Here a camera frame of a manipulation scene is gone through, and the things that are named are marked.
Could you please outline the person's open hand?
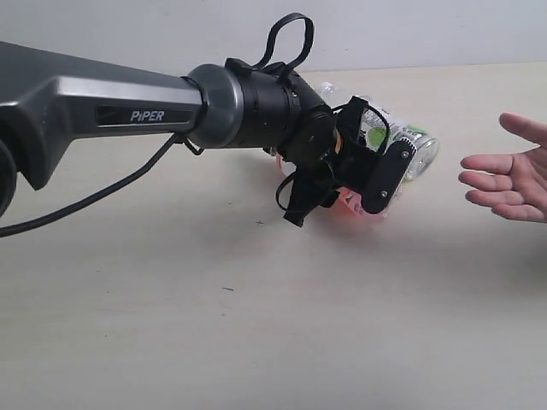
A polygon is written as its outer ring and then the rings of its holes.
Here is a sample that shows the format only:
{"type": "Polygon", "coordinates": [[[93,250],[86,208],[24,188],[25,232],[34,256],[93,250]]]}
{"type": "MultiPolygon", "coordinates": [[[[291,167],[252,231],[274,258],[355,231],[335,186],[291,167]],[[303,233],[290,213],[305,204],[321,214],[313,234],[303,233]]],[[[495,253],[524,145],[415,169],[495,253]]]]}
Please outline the person's open hand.
{"type": "Polygon", "coordinates": [[[506,220],[546,222],[546,125],[519,114],[498,117],[504,131],[536,146],[516,153],[474,154],[461,159],[458,180],[465,199],[506,220]]]}

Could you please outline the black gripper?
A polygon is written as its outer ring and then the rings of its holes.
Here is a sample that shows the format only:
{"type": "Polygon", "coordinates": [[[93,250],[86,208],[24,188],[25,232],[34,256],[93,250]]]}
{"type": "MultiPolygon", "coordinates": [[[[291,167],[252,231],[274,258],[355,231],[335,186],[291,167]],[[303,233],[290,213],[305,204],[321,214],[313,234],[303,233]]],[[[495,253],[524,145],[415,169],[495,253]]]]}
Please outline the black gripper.
{"type": "Polygon", "coordinates": [[[358,193],[368,213],[387,208],[414,159],[415,145],[407,138],[390,143],[387,118],[362,97],[353,96],[317,120],[325,124],[315,122],[279,149],[279,155],[297,167],[275,191],[283,218],[303,226],[305,218],[316,208],[327,208],[342,187],[358,193]],[[369,148],[362,133],[368,112],[385,130],[377,149],[369,148]]]}

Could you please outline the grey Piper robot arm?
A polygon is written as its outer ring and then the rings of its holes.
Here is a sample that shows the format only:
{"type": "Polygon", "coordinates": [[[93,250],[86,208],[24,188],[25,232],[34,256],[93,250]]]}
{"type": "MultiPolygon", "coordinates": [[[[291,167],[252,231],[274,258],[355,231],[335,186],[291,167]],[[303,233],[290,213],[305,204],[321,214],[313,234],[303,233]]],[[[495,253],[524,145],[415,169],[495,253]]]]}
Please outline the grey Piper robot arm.
{"type": "Polygon", "coordinates": [[[263,149],[292,163],[284,216],[296,226],[343,188],[378,214],[417,148],[407,138],[369,148],[361,126],[370,108],[360,97],[329,106],[293,63],[228,59],[177,77],[2,43],[1,207],[19,176],[43,188],[75,140],[166,133],[195,155],[263,149]]]}

